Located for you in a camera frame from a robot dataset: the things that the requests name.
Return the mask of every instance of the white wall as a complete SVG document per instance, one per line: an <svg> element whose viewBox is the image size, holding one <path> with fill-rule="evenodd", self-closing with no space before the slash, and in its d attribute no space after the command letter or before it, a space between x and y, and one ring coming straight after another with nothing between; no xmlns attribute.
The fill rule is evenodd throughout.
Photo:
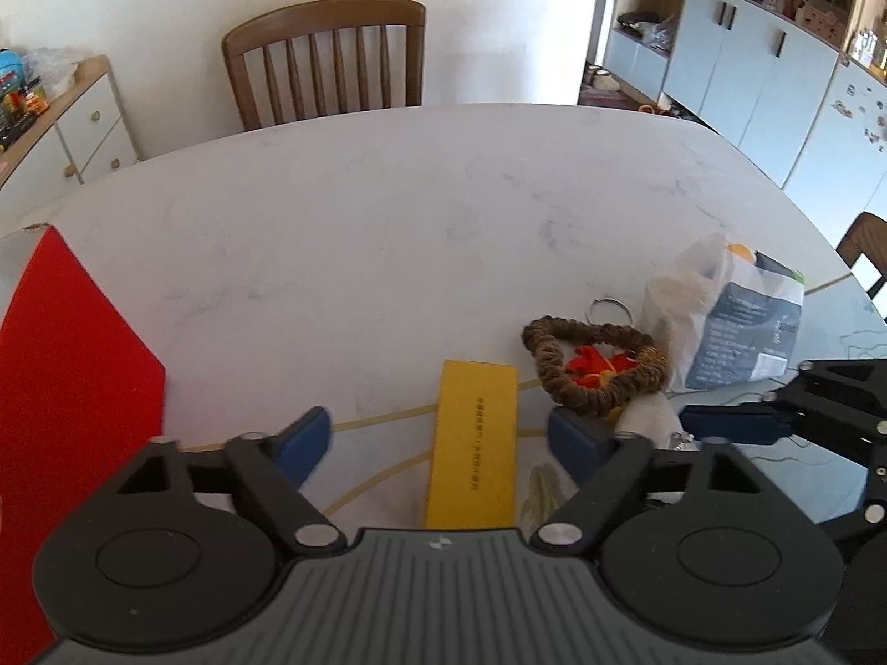
<svg viewBox="0 0 887 665"><path fill-rule="evenodd" d="M18 47L111 59L145 156L241 130L219 43L256 14L311 0L0 0ZM427 6L424 102L575 104L594 0L418 0Z"/></svg>

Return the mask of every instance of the white marble table top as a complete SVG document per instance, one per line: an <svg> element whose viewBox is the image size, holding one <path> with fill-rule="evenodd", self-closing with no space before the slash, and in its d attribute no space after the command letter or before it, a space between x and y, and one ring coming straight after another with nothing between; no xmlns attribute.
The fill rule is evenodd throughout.
<svg viewBox="0 0 887 665"><path fill-rule="evenodd" d="M714 231L801 270L808 289L847 272L714 132L578 107L250 132L121 170L6 229L33 222L59 228L166 366L164 427L185 445L275 431L314 404L340 423L425 406L446 358L532 379L523 325L604 296L640 312L649 277Z"/></svg>

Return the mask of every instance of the wooden chair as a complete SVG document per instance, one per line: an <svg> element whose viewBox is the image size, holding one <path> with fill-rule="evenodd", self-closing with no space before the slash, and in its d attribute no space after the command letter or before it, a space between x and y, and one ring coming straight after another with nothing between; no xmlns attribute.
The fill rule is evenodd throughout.
<svg viewBox="0 0 887 665"><path fill-rule="evenodd" d="M345 86L345 68L341 30L356 30L356 70L358 71L358 99L361 110L369 110L369 90L367 83L365 27L378 27L380 30L379 69L381 78L381 102L384 108L391 107L391 70L389 58L388 25L406 27L406 105L422 104L422 60L425 47L425 6L412 0L319 0L305 2L276 9L267 14L235 27L222 40L222 52L228 77L234 90L234 98L241 111L241 120L247 130L257 130L262 124L256 108L256 97L249 83L247 63L244 55L261 49L264 61L265 80L271 100L272 116L275 125L284 122L281 108L277 75L274 72L269 46L284 42L287 48L287 75L290 95L296 119L305 119L302 83L296 65L293 40L307 36L309 39L310 68L314 103L318 117L327 114L320 55L316 35L321 32L333 34L333 64L335 92L339 111L347 112L348 95Z"/></svg>
<svg viewBox="0 0 887 665"><path fill-rule="evenodd" d="M841 239L837 253L848 268L863 255L877 268L881 276L868 290L868 297L874 299L887 284L887 222L871 212L862 212Z"/></svg>

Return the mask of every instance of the silver bolt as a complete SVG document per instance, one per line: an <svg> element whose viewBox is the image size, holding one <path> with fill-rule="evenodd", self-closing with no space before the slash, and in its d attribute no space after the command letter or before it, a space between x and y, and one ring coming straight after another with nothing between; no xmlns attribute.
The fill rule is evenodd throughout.
<svg viewBox="0 0 887 665"><path fill-rule="evenodd" d="M883 505L870 505L866 508L866 522L870 522L870 523L872 523L872 525L877 525L883 519L884 519L884 506Z"/></svg>
<svg viewBox="0 0 887 665"><path fill-rule="evenodd" d="M539 539L547 545L567 547L582 539L582 530L569 522L549 522L539 528Z"/></svg>
<svg viewBox="0 0 887 665"><path fill-rule="evenodd" d="M339 531L332 525L303 525L295 531L296 543L305 547L329 547L339 539Z"/></svg>

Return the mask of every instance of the brown scrunchie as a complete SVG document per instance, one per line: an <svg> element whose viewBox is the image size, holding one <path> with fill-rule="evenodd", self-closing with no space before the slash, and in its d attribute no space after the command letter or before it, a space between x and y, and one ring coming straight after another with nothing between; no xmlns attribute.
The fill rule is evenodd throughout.
<svg viewBox="0 0 887 665"><path fill-rule="evenodd" d="M543 317L523 329L524 346L536 361L536 372L544 390L559 405L581 415L606 416L637 395L653 395L665 383L668 362L653 337L633 327L589 325L562 317ZM558 340L573 345L613 345L633 353L636 368L613 377L609 385L593 390L571 380L563 365Z"/></svg>

